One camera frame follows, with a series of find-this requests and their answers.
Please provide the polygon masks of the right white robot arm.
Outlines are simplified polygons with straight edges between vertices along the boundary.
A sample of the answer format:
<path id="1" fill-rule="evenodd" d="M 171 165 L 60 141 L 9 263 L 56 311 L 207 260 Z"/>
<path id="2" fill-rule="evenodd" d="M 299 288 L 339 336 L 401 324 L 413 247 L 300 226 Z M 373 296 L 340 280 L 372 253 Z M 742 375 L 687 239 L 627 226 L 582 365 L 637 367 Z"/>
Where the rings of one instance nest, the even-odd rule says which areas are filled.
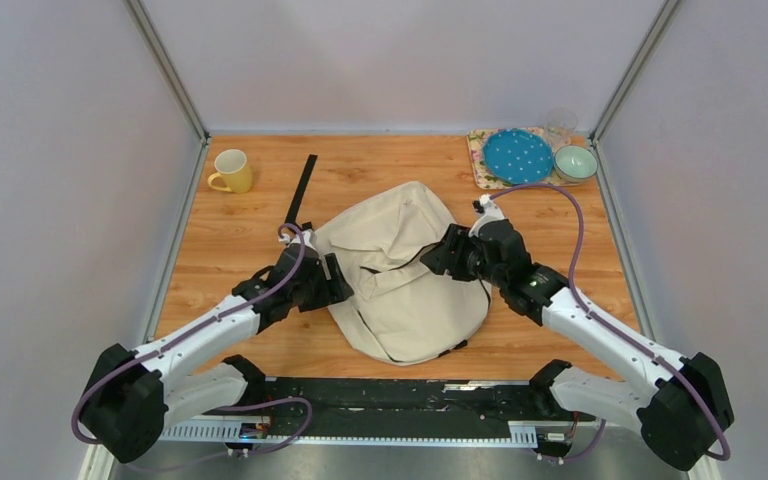
<path id="1" fill-rule="evenodd" d="M 532 261 L 509 221 L 473 230 L 452 224 L 420 261 L 435 275 L 490 283 L 513 312 L 574 341 L 619 375 L 613 381 L 566 361 L 550 362 L 532 379 L 538 385 L 530 404 L 540 417 L 568 410 L 622 426 L 680 471 L 710 455 L 733 424 L 714 359 L 680 354 L 608 315 L 564 275 Z"/>

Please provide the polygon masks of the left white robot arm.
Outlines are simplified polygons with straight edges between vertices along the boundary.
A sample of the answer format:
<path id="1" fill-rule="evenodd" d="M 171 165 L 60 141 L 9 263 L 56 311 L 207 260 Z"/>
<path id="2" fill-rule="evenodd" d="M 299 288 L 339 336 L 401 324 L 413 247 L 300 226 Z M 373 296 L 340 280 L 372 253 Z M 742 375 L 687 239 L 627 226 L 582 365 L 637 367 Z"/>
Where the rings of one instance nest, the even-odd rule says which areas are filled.
<path id="1" fill-rule="evenodd" d="M 198 368 L 293 309 L 319 310 L 352 294 L 336 254 L 291 243 L 276 264 L 240 282 L 185 327 L 133 349 L 114 344 L 104 350 L 73 410 L 74 435 L 130 463 L 166 429 L 194 416 L 228 407 L 256 413 L 266 398 L 258 369 L 241 356 L 203 373 Z"/>

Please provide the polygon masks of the beige canvas backpack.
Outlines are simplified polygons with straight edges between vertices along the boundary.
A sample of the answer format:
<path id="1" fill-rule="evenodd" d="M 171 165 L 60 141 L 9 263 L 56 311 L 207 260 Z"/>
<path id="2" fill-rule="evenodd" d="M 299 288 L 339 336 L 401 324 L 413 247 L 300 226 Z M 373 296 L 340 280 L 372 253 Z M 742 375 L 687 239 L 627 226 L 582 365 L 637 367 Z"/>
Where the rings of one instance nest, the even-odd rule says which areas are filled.
<path id="1" fill-rule="evenodd" d="M 433 274 L 420 257 L 455 219 L 425 184 L 409 181 L 371 196 L 314 232 L 353 294 L 328 311 L 355 350 L 378 361 L 426 362 L 468 341 L 492 303 L 491 286 Z"/>

